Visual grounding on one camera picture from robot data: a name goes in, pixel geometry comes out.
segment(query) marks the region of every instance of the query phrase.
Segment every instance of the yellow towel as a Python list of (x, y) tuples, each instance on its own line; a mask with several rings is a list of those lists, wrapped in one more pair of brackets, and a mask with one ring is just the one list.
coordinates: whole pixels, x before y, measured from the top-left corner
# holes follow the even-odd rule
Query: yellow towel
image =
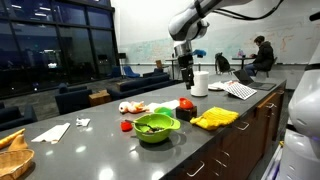
[(226, 109), (213, 107), (197, 118), (190, 120), (191, 124), (196, 124), (206, 130), (214, 130), (219, 126), (232, 123), (239, 116), (239, 113)]

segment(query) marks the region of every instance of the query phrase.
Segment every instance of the large window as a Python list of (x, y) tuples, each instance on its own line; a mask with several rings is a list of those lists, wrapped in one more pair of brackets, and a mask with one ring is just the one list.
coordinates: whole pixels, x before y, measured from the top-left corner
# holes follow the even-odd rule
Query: large window
[(4, 0), (10, 17), (27, 20), (52, 21), (49, 0)]
[(110, 1), (82, 1), (0, 0), (0, 99), (111, 72), (117, 52)]

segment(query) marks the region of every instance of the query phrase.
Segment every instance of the paper towel roll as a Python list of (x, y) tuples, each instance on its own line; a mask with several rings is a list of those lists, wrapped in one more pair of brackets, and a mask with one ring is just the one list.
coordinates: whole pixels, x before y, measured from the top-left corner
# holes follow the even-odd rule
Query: paper towel roll
[(193, 96), (206, 96), (208, 95), (208, 71), (195, 71), (194, 74), (194, 86), (191, 86), (191, 95)]

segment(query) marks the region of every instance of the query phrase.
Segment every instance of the bag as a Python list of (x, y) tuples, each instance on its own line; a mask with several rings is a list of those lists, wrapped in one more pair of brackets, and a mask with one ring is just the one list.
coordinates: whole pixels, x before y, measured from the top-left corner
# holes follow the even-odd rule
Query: bag
[(222, 53), (217, 53), (215, 58), (216, 58), (216, 65), (218, 65), (220, 72), (225, 72), (230, 69), (229, 61), (222, 56)]

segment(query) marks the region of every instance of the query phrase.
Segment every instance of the white wall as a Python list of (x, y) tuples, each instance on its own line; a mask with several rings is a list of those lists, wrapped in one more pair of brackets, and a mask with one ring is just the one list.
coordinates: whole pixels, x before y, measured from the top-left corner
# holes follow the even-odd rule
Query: white wall
[[(149, 62), (153, 63), (155, 59), (169, 57), (171, 53), (168, 49), (173, 49), (168, 33), (169, 21), (192, 2), (193, 0), (111, 0), (116, 10), (118, 49), (127, 53), (129, 57), (127, 63), (141, 63), (145, 59), (150, 59)], [(246, 5), (225, 9), (248, 16), (261, 16), (278, 2), (278, 0), (254, 0)], [(285, 0), (272, 16), (250, 22), (210, 14), (205, 18), (210, 23), (206, 36), (194, 40), (192, 46), (193, 49), (206, 50), (207, 56), (203, 58), (203, 63), (212, 64), (217, 52), (223, 52), (228, 59), (234, 57), (239, 48), (247, 54), (255, 53), (258, 48), (253, 40), (258, 35), (264, 35), (266, 40), (271, 41), (278, 62), (305, 64), (310, 60), (320, 41), (320, 23), (311, 23), (308, 20), (311, 14), (320, 11), (319, 7), (318, 0)], [(158, 41), (167, 43), (152, 46)], [(139, 54), (136, 49), (130, 50), (131, 47), (138, 50), (150, 47), (152, 50), (141, 51)], [(291, 72), (291, 67), (284, 69)]]

